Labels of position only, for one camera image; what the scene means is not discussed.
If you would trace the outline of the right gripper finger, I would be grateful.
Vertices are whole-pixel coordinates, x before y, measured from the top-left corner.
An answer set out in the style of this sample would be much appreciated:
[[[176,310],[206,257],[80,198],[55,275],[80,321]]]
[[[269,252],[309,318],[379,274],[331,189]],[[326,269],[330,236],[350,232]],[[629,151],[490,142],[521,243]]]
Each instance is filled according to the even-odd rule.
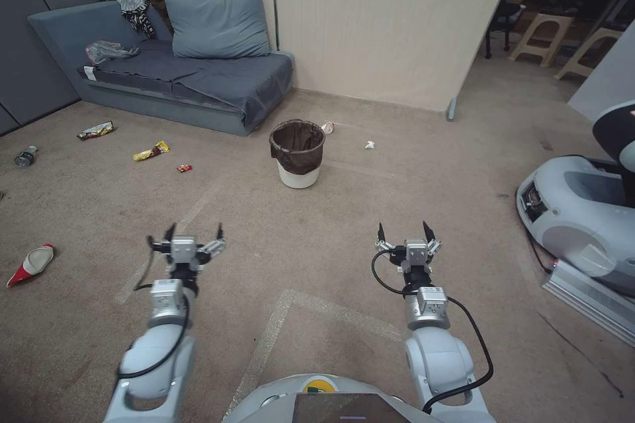
[[[374,246],[378,252],[390,252],[395,249],[395,246],[386,240],[384,228],[381,222],[378,224],[378,230],[377,230],[376,241]]]
[[[434,231],[428,226],[425,220],[423,220],[422,224],[425,233],[425,239],[427,241],[427,255],[434,256],[442,247],[443,242],[436,238]]]

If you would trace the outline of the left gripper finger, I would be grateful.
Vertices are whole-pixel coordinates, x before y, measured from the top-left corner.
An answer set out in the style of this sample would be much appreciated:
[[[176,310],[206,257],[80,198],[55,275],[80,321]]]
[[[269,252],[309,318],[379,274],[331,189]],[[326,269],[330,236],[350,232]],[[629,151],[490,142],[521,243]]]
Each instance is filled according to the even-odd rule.
[[[171,243],[175,234],[177,224],[173,223],[168,230],[166,230],[162,240],[158,242],[157,249],[158,250],[171,250]]]
[[[198,247],[198,258],[214,258],[223,253],[225,249],[224,230],[222,224],[219,224],[215,239]]]

